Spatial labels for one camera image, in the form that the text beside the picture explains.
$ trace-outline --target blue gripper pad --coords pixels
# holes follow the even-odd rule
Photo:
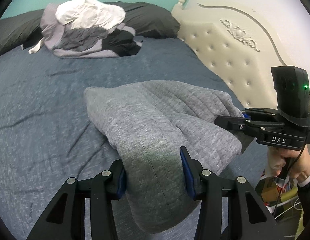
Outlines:
[[[186,147],[181,147],[180,155],[182,159],[186,191],[188,195],[192,199],[194,199],[196,197],[196,192],[194,189],[194,176],[192,174],[190,164],[189,164],[189,161],[191,161],[191,157],[189,156],[188,151],[186,150]]]
[[[117,188],[117,192],[116,192],[116,196],[118,197],[118,199],[120,199],[126,191],[126,172],[125,169],[123,168],[119,178],[118,178],[118,188]]]
[[[244,116],[245,118],[251,119],[251,116],[250,116],[250,115],[248,115],[248,114],[246,114],[246,113],[242,113],[242,114],[243,114],[243,116]]]

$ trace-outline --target dark gray pillow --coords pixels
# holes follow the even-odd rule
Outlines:
[[[180,24],[170,11],[146,2],[107,2],[122,7],[126,16],[124,23],[136,30],[136,35],[149,38],[176,38]]]
[[[23,44],[36,44],[41,39],[39,28],[43,9],[0,20],[0,55]]]

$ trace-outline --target white headboard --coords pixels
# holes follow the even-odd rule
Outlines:
[[[221,77],[244,107],[277,108],[272,66],[294,65],[271,26],[252,9],[203,0],[172,10],[185,41],[203,64]]]

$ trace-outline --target hand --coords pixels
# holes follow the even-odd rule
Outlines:
[[[284,158],[297,158],[299,153],[300,151],[269,147],[267,158],[273,176],[277,177],[281,169],[285,166],[286,162]],[[308,153],[307,146],[298,161],[292,167],[289,176],[293,179],[297,179],[298,183],[302,183],[310,176],[310,154]]]

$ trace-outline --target handle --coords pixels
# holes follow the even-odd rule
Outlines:
[[[289,173],[289,169],[294,162],[294,158],[285,158],[285,162],[286,164],[282,168],[282,171],[280,172],[280,174],[276,178],[274,178],[274,182],[279,187],[285,186],[285,182],[286,182],[286,179]]]

